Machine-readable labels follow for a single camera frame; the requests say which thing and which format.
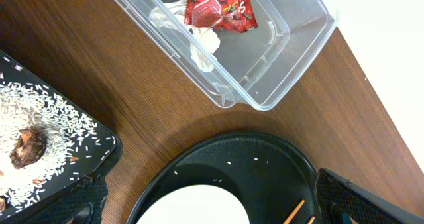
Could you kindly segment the wooden chopstick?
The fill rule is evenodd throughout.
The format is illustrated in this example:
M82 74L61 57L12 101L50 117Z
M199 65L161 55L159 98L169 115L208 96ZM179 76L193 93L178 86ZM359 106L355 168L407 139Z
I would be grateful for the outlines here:
M307 222L307 224L313 224L314 220L315 220L315 216L311 217L309 221Z
M284 220L283 224L290 224L290 222L293 220L293 218L297 215L299 210L303 207L305 203L305 200L301 200L298 205L293 209L293 211L287 216L287 218Z

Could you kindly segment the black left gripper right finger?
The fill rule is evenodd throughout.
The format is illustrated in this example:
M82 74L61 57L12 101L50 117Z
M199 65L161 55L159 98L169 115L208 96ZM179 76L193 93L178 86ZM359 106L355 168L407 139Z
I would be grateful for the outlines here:
M323 223L423 224L422 217L324 168L318 171L315 198Z

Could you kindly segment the white tissue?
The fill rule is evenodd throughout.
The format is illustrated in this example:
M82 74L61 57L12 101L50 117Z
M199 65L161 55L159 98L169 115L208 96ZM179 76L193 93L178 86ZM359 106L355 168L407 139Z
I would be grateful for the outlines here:
M186 6L187 0L178 0L172 3L165 3L164 6L176 17L176 19L183 24L186 30L188 30L194 38L208 51L212 58L217 60L213 55L220 46L220 39L217 34L211 28L197 28L193 25L185 24L185 15L186 15ZM179 28L171 19L161 10L159 7L153 8L151 10L149 21L156 28L169 28L179 32ZM206 59L206 56L201 53L192 43L190 44L191 59L197 64L197 67L202 72L212 72L214 65Z

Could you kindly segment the brown food scrap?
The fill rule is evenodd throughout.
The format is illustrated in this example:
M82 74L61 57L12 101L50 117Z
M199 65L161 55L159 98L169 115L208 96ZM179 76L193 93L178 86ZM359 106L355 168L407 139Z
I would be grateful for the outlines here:
M19 130L21 133L17 145L10 153L9 158L14 169L38 162L46 152L46 135L35 126Z

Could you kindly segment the red snack wrapper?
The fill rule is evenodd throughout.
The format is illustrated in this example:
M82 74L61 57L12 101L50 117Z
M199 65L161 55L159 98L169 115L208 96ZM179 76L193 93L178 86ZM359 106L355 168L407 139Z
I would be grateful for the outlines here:
M258 28L251 0L187 0L185 24L236 33Z

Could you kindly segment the black waste bin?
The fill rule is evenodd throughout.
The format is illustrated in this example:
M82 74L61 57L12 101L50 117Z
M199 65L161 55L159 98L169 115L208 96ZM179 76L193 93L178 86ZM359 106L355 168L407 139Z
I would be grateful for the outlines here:
M1 222L100 223L119 137L1 55Z

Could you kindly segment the clear plastic bin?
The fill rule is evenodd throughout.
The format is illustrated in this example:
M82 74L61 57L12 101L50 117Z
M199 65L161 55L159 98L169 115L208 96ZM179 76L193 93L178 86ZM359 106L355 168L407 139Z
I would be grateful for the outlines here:
M218 30L214 53L167 8L177 0L114 0L217 106L272 109L321 51L338 22L331 0L250 0L258 27Z

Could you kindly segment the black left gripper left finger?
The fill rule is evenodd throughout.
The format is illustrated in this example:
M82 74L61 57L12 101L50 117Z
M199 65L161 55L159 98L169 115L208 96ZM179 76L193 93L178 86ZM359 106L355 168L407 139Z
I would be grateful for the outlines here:
M7 223L100 223L108 195L104 176L86 176L6 218Z

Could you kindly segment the white plate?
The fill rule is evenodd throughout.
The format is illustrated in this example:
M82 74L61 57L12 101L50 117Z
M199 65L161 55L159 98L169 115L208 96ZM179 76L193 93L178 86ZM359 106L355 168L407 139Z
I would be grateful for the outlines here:
M243 204L231 192L212 185L192 185L161 197L137 224L249 224Z

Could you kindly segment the round black tray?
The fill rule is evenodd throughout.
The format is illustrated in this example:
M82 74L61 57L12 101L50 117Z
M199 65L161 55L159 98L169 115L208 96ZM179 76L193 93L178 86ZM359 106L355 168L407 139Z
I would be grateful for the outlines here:
M161 197L185 186L223 188L243 204L251 223L283 223L300 201L293 223L321 223L314 194L317 171L292 143L268 133L231 132L179 154L154 177L133 207L135 223Z

